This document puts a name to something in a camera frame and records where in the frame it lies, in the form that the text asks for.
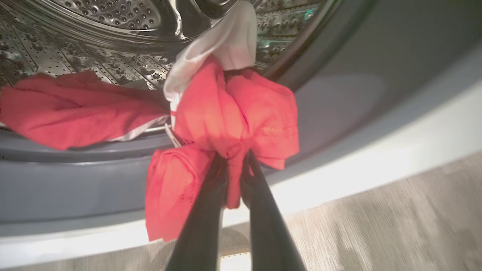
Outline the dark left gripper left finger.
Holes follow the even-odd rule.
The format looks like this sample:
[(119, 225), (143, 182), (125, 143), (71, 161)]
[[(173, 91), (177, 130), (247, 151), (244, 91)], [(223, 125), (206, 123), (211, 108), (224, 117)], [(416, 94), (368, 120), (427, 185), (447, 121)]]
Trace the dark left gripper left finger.
[(219, 270), (218, 247), (227, 186), (227, 160), (216, 154), (176, 241), (166, 271)]

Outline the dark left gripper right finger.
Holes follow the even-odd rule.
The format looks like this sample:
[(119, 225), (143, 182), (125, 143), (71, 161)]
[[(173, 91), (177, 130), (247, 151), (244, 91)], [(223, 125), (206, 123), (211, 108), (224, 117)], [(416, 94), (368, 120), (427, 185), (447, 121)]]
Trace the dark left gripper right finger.
[(241, 196), (250, 210), (253, 271), (305, 271), (286, 223), (253, 151), (243, 160)]

